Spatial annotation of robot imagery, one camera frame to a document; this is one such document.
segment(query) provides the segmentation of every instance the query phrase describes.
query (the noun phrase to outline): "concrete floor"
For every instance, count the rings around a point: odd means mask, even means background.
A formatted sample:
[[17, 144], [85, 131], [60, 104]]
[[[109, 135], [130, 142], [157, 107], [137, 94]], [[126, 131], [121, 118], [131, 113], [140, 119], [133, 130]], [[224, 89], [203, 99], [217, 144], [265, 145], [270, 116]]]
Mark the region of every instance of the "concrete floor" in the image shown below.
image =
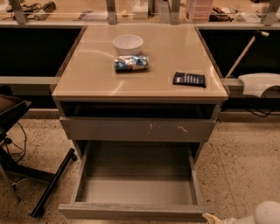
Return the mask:
[[[221, 219], [251, 215], [262, 201], [280, 201], [280, 120], [278, 122], [220, 122], [214, 128], [196, 164], [203, 204]], [[47, 172], [56, 172], [72, 144], [58, 119], [22, 119], [27, 152], [20, 161]], [[24, 135], [15, 125], [8, 137], [23, 145]], [[21, 202], [15, 204], [0, 175], [0, 223], [144, 224], [144, 221], [68, 220], [58, 210], [71, 199], [81, 161], [70, 162], [45, 214], [28, 216], [46, 184], [25, 180], [17, 185]]]

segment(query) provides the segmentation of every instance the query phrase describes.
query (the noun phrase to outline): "white bowl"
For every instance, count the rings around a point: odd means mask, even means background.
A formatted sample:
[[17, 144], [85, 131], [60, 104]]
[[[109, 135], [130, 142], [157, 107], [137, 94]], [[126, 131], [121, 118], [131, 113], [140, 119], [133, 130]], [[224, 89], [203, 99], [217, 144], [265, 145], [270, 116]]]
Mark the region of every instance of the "white bowl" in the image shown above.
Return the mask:
[[113, 40], [116, 51], [121, 56], [139, 55], [143, 39], [136, 35], [122, 35]]

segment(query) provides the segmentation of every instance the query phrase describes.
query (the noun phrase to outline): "closed drawer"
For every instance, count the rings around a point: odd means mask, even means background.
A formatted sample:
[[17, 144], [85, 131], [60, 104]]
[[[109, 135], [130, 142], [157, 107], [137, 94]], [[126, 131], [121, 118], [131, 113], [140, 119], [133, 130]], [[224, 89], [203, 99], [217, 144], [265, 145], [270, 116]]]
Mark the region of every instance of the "closed drawer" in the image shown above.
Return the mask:
[[108, 141], [205, 142], [215, 120], [61, 117], [69, 139]]
[[89, 142], [70, 204], [72, 219], [205, 221], [186, 143]]

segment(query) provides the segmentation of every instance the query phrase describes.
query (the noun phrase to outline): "desk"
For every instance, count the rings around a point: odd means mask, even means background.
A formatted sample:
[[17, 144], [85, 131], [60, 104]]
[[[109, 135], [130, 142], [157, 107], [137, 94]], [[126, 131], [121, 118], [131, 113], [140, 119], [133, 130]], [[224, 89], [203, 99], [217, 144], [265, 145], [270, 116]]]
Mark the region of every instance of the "desk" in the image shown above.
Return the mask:
[[[123, 34], [143, 38], [147, 71], [115, 72]], [[175, 72], [206, 88], [172, 85]], [[193, 25], [89, 25], [52, 97], [82, 158], [66, 217], [203, 221], [194, 163], [228, 95]]]

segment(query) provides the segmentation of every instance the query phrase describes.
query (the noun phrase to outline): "drawer front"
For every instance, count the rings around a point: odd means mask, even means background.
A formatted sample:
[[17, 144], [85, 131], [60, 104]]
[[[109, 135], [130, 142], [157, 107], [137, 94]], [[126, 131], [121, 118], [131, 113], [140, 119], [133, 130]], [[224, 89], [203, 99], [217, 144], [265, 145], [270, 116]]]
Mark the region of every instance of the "drawer front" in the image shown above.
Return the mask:
[[193, 156], [177, 143], [89, 142], [69, 219], [205, 221]]
[[215, 120], [61, 117], [72, 140], [205, 142]]

